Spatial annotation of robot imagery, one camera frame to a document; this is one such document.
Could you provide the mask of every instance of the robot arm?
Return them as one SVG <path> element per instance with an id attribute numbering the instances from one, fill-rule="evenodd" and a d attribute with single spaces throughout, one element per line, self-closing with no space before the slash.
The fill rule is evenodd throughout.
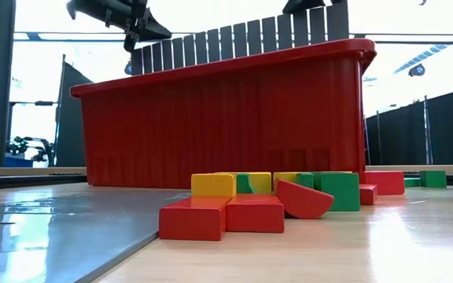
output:
<path id="1" fill-rule="evenodd" d="M 71 18 L 81 12 L 125 31 L 123 47 L 132 52 L 136 42 L 169 39 L 171 32 L 155 20 L 148 0 L 71 0 L 67 4 Z"/>

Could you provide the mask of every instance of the gray divider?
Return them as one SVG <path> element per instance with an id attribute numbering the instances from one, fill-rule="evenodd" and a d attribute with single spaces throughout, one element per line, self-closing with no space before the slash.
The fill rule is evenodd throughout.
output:
<path id="1" fill-rule="evenodd" d="M 208 46 L 205 32 L 200 32 L 195 35 L 195 46 L 197 51 L 197 64 L 205 64 L 208 62 Z"/>
<path id="2" fill-rule="evenodd" d="M 261 26 L 259 20 L 248 22 L 249 55 L 261 53 Z"/>
<path id="3" fill-rule="evenodd" d="M 325 42 L 324 8 L 310 9 L 309 19 L 311 22 L 311 43 Z"/>
<path id="4" fill-rule="evenodd" d="M 151 58 L 151 46 L 142 47 L 142 67 L 145 74 L 153 72 L 153 62 Z"/>
<path id="5" fill-rule="evenodd" d="M 221 34 L 221 60 L 233 58 L 232 27 L 222 27 L 219 29 L 219 33 Z"/>
<path id="6" fill-rule="evenodd" d="M 269 17 L 261 20 L 263 28 L 263 52 L 277 50 L 277 41 L 275 40 L 275 18 Z"/>
<path id="7" fill-rule="evenodd" d="M 153 71 L 160 72 L 162 71 L 162 45 L 158 42 L 153 45 L 152 52 L 153 52 Z"/>
<path id="8" fill-rule="evenodd" d="M 162 59 L 164 70 L 172 70 L 172 42 L 170 40 L 162 42 Z"/>
<path id="9" fill-rule="evenodd" d="M 174 55 L 174 68 L 184 67 L 184 57 L 182 51 L 182 39 L 172 39 L 172 49 Z"/>
<path id="10" fill-rule="evenodd" d="M 308 45 L 308 14 L 300 11 L 293 14 L 293 28 L 295 30 L 295 47 Z"/>
<path id="11" fill-rule="evenodd" d="M 193 35 L 187 35 L 183 39 L 185 46 L 185 66 L 195 65 L 195 38 Z"/>
<path id="12" fill-rule="evenodd" d="M 221 60 L 219 55 L 219 31 L 217 29 L 208 31 L 208 55 L 209 62 Z"/>
<path id="13" fill-rule="evenodd" d="M 236 58 L 248 56 L 248 42 L 245 23 L 234 25 L 234 45 Z"/>

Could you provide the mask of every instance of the half-circle block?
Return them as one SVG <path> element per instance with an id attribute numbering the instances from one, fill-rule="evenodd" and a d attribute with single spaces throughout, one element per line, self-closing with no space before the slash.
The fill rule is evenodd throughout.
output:
<path id="1" fill-rule="evenodd" d="M 318 219 L 331 208 L 334 199 L 327 193 L 281 179 L 277 182 L 277 197 L 284 209 L 299 219 Z"/>
<path id="2" fill-rule="evenodd" d="M 361 205 L 374 205 L 377 200 L 377 185 L 359 184 Z"/>
<path id="3" fill-rule="evenodd" d="M 237 173 L 237 193 L 254 193 L 248 174 Z"/>

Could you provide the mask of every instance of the red arch block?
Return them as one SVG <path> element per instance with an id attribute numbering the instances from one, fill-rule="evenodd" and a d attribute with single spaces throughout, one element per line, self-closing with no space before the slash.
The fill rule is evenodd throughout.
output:
<path id="1" fill-rule="evenodd" d="M 333 203 L 333 196 L 279 179 L 277 197 L 284 209 L 299 219 L 317 219 L 325 214 Z"/>

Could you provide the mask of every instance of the wooden block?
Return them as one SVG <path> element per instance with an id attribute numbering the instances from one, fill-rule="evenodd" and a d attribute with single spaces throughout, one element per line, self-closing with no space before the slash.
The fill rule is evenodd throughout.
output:
<path id="1" fill-rule="evenodd" d="M 296 174 L 296 184 L 314 189 L 314 175 L 307 172 L 298 173 Z"/>
<path id="2" fill-rule="evenodd" d="M 237 193 L 254 193 L 248 174 L 237 173 Z"/>
<path id="3" fill-rule="evenodd" d="M 277 192 L 277 180 L 285 180 L 288 182 L 296 182 L 296 175 L 300 172 L 274 172 L 272 175 L 274 181 L 274 193 Z"/>
<path id="4" fill-rule="evenodd" d="M 226 231 L 284 232 L 284 206 L 274 195 L 238 194 L 226 205 Z"/>
<path id="5" fill-rule="evenodd" d="M 421 186 L 428 188 L 447 188 L 445 171 L 421 171 Z"/>
<path id="6" fill-rule="evenodd" d="M 160 239 L 221 241 L 230 200 L 231 197 L 189 197 L 161 208 Z"/>
<path id="7" fill-rule="evenodd" d="M 405 193 L 402 171 L 365 171 L 365 184 L 377 185 L 379 196 L 400 195 Z"/>
<path id="8" fill-rule="evenodd" d="M 333 196 L 279 179 L 277 197 L 284 209 L 299 219 L 318 219 L 332 206 Z"/>
<path id="9" fill-rule="evenodd" d="M 374 205 L 377 200 L 377 185 L 359 184 L 361 205 Z"/>
<path id="10" fill-rule="evenodd" d="M 330 211 L 359 211 L 359 176 L 353 173 L 321 173 L 315 188 L 334 196 Z"/>
<path id="11" fill-rule="evenodd" d="M 405 181 L 405 189 L 421 186 L 420 178 L 405 178 L 404 181 Z"/>
<path id="12" fill-rule="evenodd" d="M 255 193 L 272 194 L 272 173 L 249 172 L 249 181 Z"/>
<path id="13" fill-rule="evenodd" d="M 237 180 L 232 174 L 193 174 L 192 197 L 233 197 Z"/>

